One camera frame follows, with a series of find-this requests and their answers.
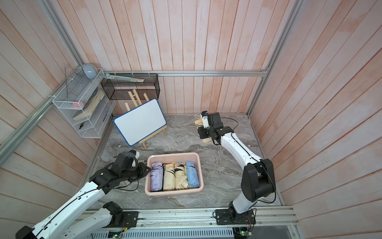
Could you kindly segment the beige umbrella black lining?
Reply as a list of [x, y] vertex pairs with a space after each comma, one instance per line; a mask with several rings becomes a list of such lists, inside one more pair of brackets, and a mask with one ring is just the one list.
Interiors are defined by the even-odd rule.
[[189, 189], [189, 182], [187, 177], [186, 168], [181, 163], [175, 163], [175, 189], [186, 190]]

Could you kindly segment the light blue umbrella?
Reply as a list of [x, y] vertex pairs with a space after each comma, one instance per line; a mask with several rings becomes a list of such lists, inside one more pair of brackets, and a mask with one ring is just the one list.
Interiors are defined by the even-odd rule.
[[195, 163], [192, 161], [187, 161], [186, 169], [190, 188], [199, 188], [200, 181]]

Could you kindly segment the purple umbrella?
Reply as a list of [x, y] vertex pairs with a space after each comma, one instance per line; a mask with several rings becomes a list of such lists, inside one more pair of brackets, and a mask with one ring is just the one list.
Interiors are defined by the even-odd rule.
[[154, 162], [151, 166], [151, 192], [158, 192], [163, 189], [163, 177], [164, 177], [164, 167], [162, 162]]

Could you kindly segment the small beige striped umbrella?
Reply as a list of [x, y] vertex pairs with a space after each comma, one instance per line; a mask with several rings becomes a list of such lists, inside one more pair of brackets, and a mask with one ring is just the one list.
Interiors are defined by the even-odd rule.
[[212, 138], [208, 135], [207, 130], [204, 128], [203, 120], [200, 116], [195, 115], [195, 125], [198, 130], [198, 134], [203, 143], [207, 144], [212, 142]]

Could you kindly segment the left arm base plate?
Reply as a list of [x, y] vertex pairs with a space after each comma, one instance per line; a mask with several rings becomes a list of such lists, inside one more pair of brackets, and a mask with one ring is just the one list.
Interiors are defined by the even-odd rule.
[[110, 223], [106, 228], [133, 228], [137, 225], [139, 216], [138, 211], [124, 211], [119, 205], [114, 202], [108, 202], [103, 205], [104, 209], [109, 211], [112, 216]]

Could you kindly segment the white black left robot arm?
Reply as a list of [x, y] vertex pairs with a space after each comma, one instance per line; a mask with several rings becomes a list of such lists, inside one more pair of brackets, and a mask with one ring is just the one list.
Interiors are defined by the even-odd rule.
[[84, 239], [93, 232], [104, 228], [119, 228], [121, 231], [136, 226], [138, 213], [128, 216], [114, 202], [104, 204], [94, 214], [76, 223], [75, 221], [93, 203], [112, 190], [126, 188], [120, 183], [138, 182], [144, 178], [151, 168], [144, 162], [138, 161], [139, 152], [136, 150], [120, 153], [115, 162], [98, 170], [89, 181], [46, 219], [33, 227], [24, 226], [17, 233], [17, 239]]

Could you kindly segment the beige black-striped umbrella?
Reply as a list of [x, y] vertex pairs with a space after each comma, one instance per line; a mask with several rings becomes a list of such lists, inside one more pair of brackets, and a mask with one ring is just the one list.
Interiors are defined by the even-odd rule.
[[175, 167], [173, 163], [166, 164], [164, 169], [163, 190], [175, 190]]

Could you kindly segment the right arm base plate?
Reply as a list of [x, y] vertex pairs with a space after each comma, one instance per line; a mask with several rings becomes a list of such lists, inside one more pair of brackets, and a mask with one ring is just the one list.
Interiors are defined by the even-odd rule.
[[252, 210], [239, 214], [233, 206], [228, 209], [217, 209], [213, 217], [218, 225], [254, 225], [256, 224], [255, 214]]

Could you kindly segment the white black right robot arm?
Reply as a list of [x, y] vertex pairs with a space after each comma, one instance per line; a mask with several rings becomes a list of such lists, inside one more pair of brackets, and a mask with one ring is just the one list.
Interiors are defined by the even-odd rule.
[[273, 163], [253, 153], [236, 135], [234, 129], [224, 126], [219, 113], [203, 111], [196, 121], [200, 139], [209, 139], [224, 147], [243, 169], [239, 196], [229, 206], [232, 217], [242, 216], [263, 198], [276, 194]]

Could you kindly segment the pink plastic storage box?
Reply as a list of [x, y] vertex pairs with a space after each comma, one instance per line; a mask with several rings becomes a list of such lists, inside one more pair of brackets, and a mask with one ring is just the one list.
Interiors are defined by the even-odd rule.
[[197, 153], [152, 155], [147, 166], [145, 193], [153, 197], [199, 193], [204, 189], [200, 157]]

